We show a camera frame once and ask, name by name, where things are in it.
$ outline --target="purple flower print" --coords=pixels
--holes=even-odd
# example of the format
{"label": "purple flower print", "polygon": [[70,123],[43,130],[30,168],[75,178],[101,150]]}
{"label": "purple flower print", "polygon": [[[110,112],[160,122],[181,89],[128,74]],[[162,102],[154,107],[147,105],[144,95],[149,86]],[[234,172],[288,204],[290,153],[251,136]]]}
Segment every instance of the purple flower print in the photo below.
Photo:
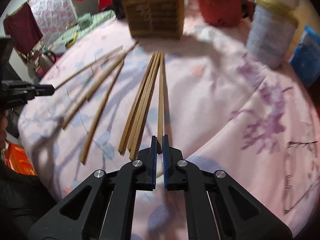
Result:
{"label": "purple flower print", "polygon": [[264,81],[265,76],[260,73],[256,65],[248,61],[247,55],[244,55],[243,59],[245,64],[239,66],[237,72],[244,77],[254,90],[258,90],[261,99],[271,107],[271,112],[266,118],[261,118],[253,109],[232,112],[232,119],[242,113],[247,113],[255,118],[254,123],[246,126],[243,135],[244,146],[241,149],[245,150],[261,141],[262,145],[257,154],[260,154],[264,149],[269,149],[270,153],[279,151],[279,141],[275,135],[285,131],[285,126],[280,123],[285,108],[284,93],[292,89],[292,87],[283,90],[279,83],[275,86],[268,85]]}

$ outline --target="dark red shirt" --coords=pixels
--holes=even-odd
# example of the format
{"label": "dark red shirt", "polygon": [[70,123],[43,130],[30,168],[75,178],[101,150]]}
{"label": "dark red shirt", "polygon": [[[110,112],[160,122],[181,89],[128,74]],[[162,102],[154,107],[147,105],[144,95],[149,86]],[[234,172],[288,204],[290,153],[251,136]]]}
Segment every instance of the dark red shirt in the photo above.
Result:
{"label": "dark red shirt", "polygon": [[5,34],[11,36],[15,48],[24,55],[27,55],[43,36],[28,3],[14,15],[8,16],[3,21],[3,27]]}

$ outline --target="black bag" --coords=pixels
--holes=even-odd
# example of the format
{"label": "black bag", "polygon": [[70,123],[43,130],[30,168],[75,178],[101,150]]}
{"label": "black bag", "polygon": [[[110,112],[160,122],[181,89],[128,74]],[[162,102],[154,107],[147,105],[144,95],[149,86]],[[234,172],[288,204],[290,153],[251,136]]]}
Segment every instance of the black bag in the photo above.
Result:
{"label": "black bag", "polygon": [[37,176],[16,173],[0,163],[1,239],[26,240],[31,226],[55,204]]}

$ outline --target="silver bolt head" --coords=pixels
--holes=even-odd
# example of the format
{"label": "silver bolt head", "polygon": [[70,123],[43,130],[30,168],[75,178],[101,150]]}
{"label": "silver bolt head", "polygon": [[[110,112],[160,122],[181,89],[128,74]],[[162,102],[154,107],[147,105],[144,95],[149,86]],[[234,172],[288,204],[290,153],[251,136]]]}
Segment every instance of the silver bolt head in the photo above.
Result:
{"label": "silver bolt head", "polygon": [[132,165],[135,166],[135,167],[140,167],[142,164],[143,164],[143,162],[140,161],[140,160],[135,160],[132,163]]}
{"label": "silver bolt head", "polygon": [[223,179],[226,176],[226,173],[224,171],[217,171],[216,176],[220,179]]}
{"label": "silver bolt head", "polygon": [[185,166],[187,166],[187,165],[188,165],[188,162],[185,161],[185,160],[180,160],[180,161],[178,161],[178,166],[180,166],[180,167],[185,167]]}
{"label": "silver bolt head", "polygon": [[94,176],[96,178],[101,178],[104,175],[104,171],[103,170],[97,170],[94,172]]}

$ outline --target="white bottle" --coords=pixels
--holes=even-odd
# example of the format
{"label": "white bottle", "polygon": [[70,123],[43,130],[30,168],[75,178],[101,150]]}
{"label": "white bottle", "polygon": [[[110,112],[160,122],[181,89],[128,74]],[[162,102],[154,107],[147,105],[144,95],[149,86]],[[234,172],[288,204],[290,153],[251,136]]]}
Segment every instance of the white bottle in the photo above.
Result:
{"label": "white bottle", "polygon": [[292,11],[298,0],[257,0],[247,48],[259,61],[272,69],[280,66],[298,20]]}

